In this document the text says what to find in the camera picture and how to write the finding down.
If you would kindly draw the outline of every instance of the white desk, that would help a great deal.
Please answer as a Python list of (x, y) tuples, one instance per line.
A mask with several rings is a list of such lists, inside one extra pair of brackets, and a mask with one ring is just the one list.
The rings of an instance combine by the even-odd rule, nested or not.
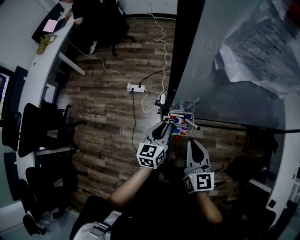
[[(23, 115), (26, 104), (31, 103), (34, 106), (40, 107), (42, 101), (42, 94), (45, 89), (47, 79), (55, 60), (60, 58), (69, 66), (74, 68), (80, 74), (84, 75), (85, 72), (79, 68), (75, 63), (68, 59), (60, 52), (60, 48), (64, 41), (64, 37), (68, 36), (70, 30), (74, 25), (74, 19), (70, 18), (66, 26), (55, 33), (58, 37), (47, 46), (45, 52), (41, 55), (36, 55), (32, 65), (28, 71), (28, 75), (22, 90), (19, 112)], [(25, 157), (19, 157), (16, 154), (16, 163), (18, 169), (19, 179), (26, 179), (25, 171), (28, 167), (34, 167), (35, 153), (32, 152)]]
[[(300, 96), (297, 93), (291, 93), (284, 96), (285, 106), (285, 128), (300, 129)], [(283, 210), (286, 202), (289, 200), (294, 184), (298, 168), (300, 167), (300, 133), (286, 133), (283, 153), (280, 163), (280, 168), (274, 187), (268, 199), (268, 204), (271, 200), (276, 202), (273, 208), (267, 206), (266, 208), (276, 213), (276, 218), (272, 225), (274, 225)]]

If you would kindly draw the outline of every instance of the forearm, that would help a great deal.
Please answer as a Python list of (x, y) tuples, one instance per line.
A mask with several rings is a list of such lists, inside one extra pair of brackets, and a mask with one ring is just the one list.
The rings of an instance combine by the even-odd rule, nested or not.
[(108, 198), (118, 209), (123, 208), (128, 202), (130, 202), (137, 191), (141, 188), (143, 183), (152, 173), (153, 169), (148, 167), (140, 168), (130, 179), (116, 189)]
[(223, 218), (221, 212), (216, 205), (211, 201), (207, 193), (197, 193), (196, 199), (199, 203), (200, 210), (204, 217), (214, 225), (221, 225)]

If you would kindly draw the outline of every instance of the power strip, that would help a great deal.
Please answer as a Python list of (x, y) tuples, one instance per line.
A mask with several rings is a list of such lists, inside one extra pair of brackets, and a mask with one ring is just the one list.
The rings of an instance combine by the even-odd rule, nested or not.
[(133, 92), (145, 92), (145, 86), (141, 85), (141, 87), (139, 88), (139, 85), (128, 83), (128, 85), (127, 85), (127, 91), (131, 92), (131, 90)]

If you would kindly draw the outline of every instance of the floor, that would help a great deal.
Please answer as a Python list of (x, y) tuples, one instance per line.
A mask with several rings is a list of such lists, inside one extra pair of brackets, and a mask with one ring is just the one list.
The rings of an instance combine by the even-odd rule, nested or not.
[[(157, 20), (164, 28), (168, 55), (166, 60), (171, 66), (172, 50), (175, 32), (175, 20)], [(159, 71), (165, 64), (164, 44), (154, 39), (161, 38), (161, 29), (153, 18), (129, 18), (127, 20), (129, 35), (137, 42), (123, 40), (116, 46), (117, 57), (113, 57), (110, 48), (101, 48), (93, 57), (104, 60), (109, 71), (119, 71), (123, 76), (130, 75), (132, 83), (149, 74)], [(103, 70), (101, 60), (90, 59), (79, 55), (76, 63), (86, 71), (82, 76), (72, 72), (66, 85), (58, 96), (59, 107), (71, 104), (70, 118), (73, 121), (86, 120), (87, 125), (76, 128), (74, 140), (80, 150), (74, 155), (73, 163), (77, 170), (87, 171), (88, 177), (79, 175), (79, 190), (72, 194), (72, 203), (81, 210), (90, 195), (108, 198), (119, 185), (125, 182), (139, 169), (135, 150), (131, 145), (134, 127), (132, 96), (126, 90), (128, 78), (122, 78), (117, 73), (107, 73)], [(170, 72), (166, 72), (164, 80), (165, 93)], [(154, 102), (162, 91), (163, 73), (155, 74), (144, 81), (148, 96), (144, 101), (145, 110), (154, 107)], [(142, 99), (145, 94), (134, 93), (136, 127), (133, 138), (135, 147), (144, 140), (146, 131), (159, 122), (156, 110), (143, 113)], [(193, 138), (199, 140), (208, 150), (212, 169), (226, 168), (230, 161), (242, 154), (245, 146), (244, 131), (229, 131), (202, 127), (194, 131)], [(171, 137), (170, 149), (178, 154), (178, 165), (184, 165), (187, 138), (175, 141)], [(250, 151), (249, 154), (259, 156), (260, 153)], [(239, 194), (235, 191), (237, 183), (221, 170), (216, 173), (215, 181), (225, 180), (226, 184), (210, 192), (213, 201), (220, 205), (226, 200), (234, 200)]]

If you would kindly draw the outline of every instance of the white wall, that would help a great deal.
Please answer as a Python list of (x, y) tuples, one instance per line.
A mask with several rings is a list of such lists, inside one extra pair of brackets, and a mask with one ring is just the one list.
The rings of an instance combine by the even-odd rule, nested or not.
[(177, 14), (177, 0), (151, 0), (153, 5), (148, 5), (149, 0), (119, 0), (121, 8), (126, 14), (153, 13)]
[(25, 214), (22, 202), (0, 208), (0, 232), (22, 224)]
[(47, 12), (36, 0), (5, 0), (0, 5), (0, 65), (29, 69), (38, 44), (31, 39)]

